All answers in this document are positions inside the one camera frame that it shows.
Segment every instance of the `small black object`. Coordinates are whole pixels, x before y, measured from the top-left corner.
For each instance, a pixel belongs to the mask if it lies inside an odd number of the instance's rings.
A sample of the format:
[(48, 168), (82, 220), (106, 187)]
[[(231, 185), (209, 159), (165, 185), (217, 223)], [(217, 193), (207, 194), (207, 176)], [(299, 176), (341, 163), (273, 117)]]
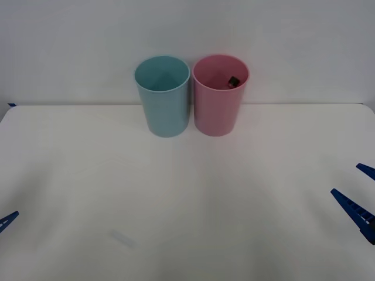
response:
[(228, 86), (231, 88), (236, 88), (240, 84), (240, 80), (235, 78), (235, 76), (230, 77), (228, 81)]

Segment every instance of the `white wall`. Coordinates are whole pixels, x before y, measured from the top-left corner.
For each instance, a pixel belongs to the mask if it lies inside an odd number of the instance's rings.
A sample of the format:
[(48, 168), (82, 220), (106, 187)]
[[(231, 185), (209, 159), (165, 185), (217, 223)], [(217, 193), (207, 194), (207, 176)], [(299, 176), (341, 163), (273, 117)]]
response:
[(140, 60), (244, 59), (245, 102), (375, 104), (374, 0), (4, 0), (0, 98), (139, 102)]

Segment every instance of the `plastic cup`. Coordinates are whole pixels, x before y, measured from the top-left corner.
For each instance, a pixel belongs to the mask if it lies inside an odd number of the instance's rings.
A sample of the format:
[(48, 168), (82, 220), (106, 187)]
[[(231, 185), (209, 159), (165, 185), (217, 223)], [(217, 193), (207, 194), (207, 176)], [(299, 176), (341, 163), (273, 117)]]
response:
[[(235, 88), (228, 86), (231, 77), (240, 80)], [(246, 64), (226, 54), (214, 54), (195, 64), (194, 122), (199, 131), (223, 136), (233, 130), (249, 77)]]
[(189, 66), (175, 57), (151, 57), (134, 78), (149, 130), (165, 138), (182, 133), (189, 122)]

